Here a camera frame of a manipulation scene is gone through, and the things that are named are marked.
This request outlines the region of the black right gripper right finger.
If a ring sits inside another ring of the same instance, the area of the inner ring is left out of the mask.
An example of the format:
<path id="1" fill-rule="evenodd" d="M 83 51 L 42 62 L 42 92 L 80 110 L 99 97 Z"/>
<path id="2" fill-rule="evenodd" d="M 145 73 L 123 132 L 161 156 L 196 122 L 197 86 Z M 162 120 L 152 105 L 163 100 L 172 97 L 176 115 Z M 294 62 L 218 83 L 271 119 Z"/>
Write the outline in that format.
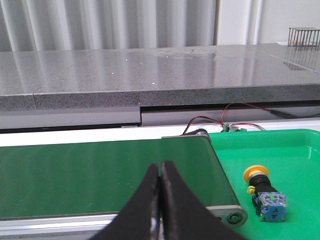
<path id="1" fill-rule="evenodd" d="M 244 240 L 194 195 L 172 161 L 161 165 L 161 208 L 166 240 Z"/>

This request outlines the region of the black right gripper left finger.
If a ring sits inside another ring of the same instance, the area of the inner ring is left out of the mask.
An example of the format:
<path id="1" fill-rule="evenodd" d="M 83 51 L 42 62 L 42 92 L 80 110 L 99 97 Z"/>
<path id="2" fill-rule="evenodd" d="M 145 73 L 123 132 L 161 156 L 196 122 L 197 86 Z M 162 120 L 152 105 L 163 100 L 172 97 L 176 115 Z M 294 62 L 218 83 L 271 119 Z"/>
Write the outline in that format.
<path id="1" fill-rule="evenodd" d="M 92 240 L 157 240 L 160 232 L 159 167 L 148 166 L 137 190 L 117 216 Z"/>

